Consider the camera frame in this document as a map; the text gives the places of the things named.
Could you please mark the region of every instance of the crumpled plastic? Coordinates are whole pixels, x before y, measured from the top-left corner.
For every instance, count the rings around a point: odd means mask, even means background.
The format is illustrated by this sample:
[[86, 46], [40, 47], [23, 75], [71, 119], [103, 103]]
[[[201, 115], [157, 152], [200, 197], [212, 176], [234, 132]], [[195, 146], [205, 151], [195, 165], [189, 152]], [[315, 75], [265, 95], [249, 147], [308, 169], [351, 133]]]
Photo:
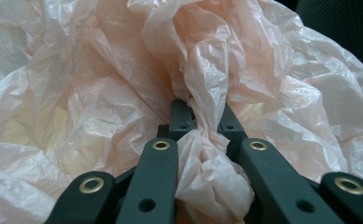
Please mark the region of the crumpled plastic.
[[235, 223], [253, 200], [216, 133], [225, 102], [301, 175], [363, 177], [363, 64], [286, 7], [15, 0], [0, 4], [0, 223], [42, 223], [76, 176], [135, 166], [174, 98], [198, 123], [178, 141], [184, 220]]

